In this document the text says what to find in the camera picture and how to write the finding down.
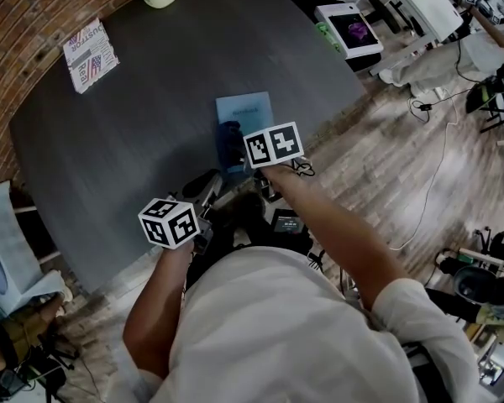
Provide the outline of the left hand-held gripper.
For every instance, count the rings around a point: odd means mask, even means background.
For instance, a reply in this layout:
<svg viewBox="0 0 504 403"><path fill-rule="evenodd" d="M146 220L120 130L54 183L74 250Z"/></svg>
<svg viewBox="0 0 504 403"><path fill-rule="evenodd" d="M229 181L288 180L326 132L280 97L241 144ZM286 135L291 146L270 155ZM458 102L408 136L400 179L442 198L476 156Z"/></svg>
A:
<svg viewBox="0 0 504 403"><path fill-rule="evenodd" d="M181 195L200 196L202 213L206 213L218 199L222 186L219 170L211 169L186 183ZM199 217L190 202L154 198L138 218L147 240L164 249L175 250L192 241L193 252L204 254L213 237L212 224Z"/></svg>

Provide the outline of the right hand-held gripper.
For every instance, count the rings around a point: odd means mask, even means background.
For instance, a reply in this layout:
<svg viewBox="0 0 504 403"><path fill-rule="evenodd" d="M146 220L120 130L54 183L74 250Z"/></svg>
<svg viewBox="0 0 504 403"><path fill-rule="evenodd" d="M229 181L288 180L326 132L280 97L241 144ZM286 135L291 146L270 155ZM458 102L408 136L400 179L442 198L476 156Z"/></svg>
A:
<svg viewBox="0 0 504 403"><path fill-rule="evenodd" d="M244 172L252 176L255 188L267 202L275 202L281 194L261 173L265 167L282 165L296 172L297 160L304 156L302 141L295 122L263 128L243 137Z"/></svg>

